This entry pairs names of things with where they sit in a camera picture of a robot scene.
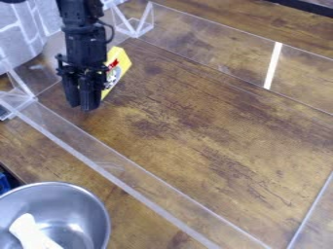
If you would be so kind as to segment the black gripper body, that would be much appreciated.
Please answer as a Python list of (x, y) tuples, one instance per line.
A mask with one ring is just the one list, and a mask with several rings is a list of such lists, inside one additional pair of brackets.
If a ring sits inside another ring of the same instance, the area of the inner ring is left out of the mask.
[(101, 89), (107, 81), (107, 38), (103, 25), (63, 26), (65, 54), (57, 53), (57, 75), (64, 89), (80, 89), (80, 82), (89, 89)]

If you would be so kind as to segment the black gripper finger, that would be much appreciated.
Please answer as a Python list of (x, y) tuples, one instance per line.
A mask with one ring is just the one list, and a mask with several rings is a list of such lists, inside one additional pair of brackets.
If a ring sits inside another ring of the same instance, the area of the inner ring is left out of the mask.
[(77, 79), (73, 74), (65, 74), (63, 76), (63, 86), (65, 92), (65, 98), (71, 107), (79, 105), (79, 89), (77, 89)]
[(103, 82), (85, 76), (79, 78), (80, 109), (85, 112), (100, 106)]

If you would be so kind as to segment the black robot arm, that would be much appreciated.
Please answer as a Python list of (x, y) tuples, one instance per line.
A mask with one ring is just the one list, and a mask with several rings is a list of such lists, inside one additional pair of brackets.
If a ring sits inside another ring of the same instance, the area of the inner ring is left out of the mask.
[(107, 45), (115, 28), (100, 20), (100, 0), (56, 0), (63, 21), (67, 53), (55, 55), (56, 74), (61, 77), (69, 106), (84, 112), (99, 108), (107, 83)]

